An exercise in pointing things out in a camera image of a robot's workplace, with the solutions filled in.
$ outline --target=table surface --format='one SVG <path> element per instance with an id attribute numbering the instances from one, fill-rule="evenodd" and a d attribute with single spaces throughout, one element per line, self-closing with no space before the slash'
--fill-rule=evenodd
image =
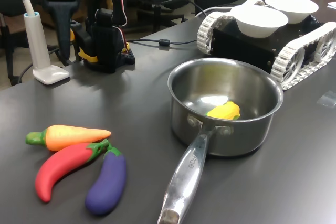
<path id="1" fill-rule="evenodd" d="M 321 21 L 336 10 L 320 5 Z M 199 19 L 149 36 L 172 41 L 195 38 Z M 185 151 L 170 129 L 167 77 L 177 65 L 203 57 L 195 44 L 162 49 L 132 45 L 135 66 L 115 74 L 67 68 L 71 80 L 46 87 L 30 81 L 0 92 L 1 223 L 156 223 L 167 184 Z M 285 93 L 264 145 L 237 159 L 208 157 L 184 223 L 335 223 L 336 111 L 317 104 L 336 92 L 336 61 Z M 114 212 L 92 216 L 86 193 L 96 180 L 102 156 L 57 183 L 52 200 L 36 196 L 34 179 L 50 156 L 25 145 L 25 135 L 54 124 L 108 129 L 125 155 L 128 181 Z"/>

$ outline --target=plastic toy vegetable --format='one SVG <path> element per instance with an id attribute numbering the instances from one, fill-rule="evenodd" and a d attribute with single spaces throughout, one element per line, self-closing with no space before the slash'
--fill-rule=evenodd
<path id="1" fill-rule="evenodd" d="M 234 102 L 227 102 L 210 110 L 206 115 L 224 120 L 238 120 L 240 117 L 240 108 Z"/>
<path id="2" fill-rule="evenodd" d="M 111 145 L 104 156 L 103 166 L 95 184 L 85 199 L 85 206 L 95 215 L 104 215 L 116 207 L 126 184 L 126 161 Z"/>
<path id="3" fill-rule="evenodd" d="M 106 130 L 54 125 L 42 132 L 30 132 L 26 144 L 43 145 L 51 151 L 59 151 L 74 144 L 93 143 L 110 135 L 111 132 Z"/>
<path id="4" fill-rule="evenodd" d="M 81 143 L 68 146 L 52 155 L 40 168 L 35 178 L 37 196 L 44 202 L 51 200 L 54 184 L 70 171 L 97 157 L 104 147 L 109 146 L 105 139 L 100 143 Z"/>

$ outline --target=green stem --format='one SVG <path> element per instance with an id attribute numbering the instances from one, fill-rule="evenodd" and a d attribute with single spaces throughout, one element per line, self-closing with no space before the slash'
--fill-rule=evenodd
<path id="1" fill-rule="evenodd" d="M 104 139 L 100 143 L 89 144 L 88 147 L 87 147 L 87 149 L 92 149 L 92 155 L 91 155 L 91 157 L 89 158 L 89 160 L 87 162 L 90 162 L 95 157 L 97 157 L 101 153 L 101 151 L 105 147 L 108 147 L 109 145 L 110 145 L 110 142 L 107 139 Z"/>
<path id="2" fill-rule="evenodd" d="M 109 144 L 109 146 L 107 147 L 107 150 L 106 150 L 106 153 L 104 155 L 104 158 L 105 156 L 109 153 L 109 152 L 113 152 L 115 154 L 116 157 L 118 157 L 119 155 L 121 155 L 121 152 L 115 148 L 115 147 L 112 147 L 111 144 Z"/>
<path id="3" fill-rule="evenodd" d="M 47 130 L 41 132 L 30 132 L 26 136 L 26 144 L 30 145 L 43 145 L 46 146 L 46 134 Z"/>

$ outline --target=purple toy eggplant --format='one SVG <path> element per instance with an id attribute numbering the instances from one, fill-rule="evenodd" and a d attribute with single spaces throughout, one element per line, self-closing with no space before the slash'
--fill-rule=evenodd
<path id="1" fill-rule="evenodd" d="M 85 199 L 86 208 L 95 215 L 112 211 L 126 184 L 126 161 L 118 149 L 109 145 L 99 177 Z"/>

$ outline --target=saucepan handle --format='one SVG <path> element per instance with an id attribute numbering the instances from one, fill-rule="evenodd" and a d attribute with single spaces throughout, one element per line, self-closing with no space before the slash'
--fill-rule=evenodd
<path id="1" fill-rule="evenodd" d="M 213 131 L 201 130 L 183 154 L 168 185 L 157 224 L 180 224 L 200 182 L 209 139 Z"/>

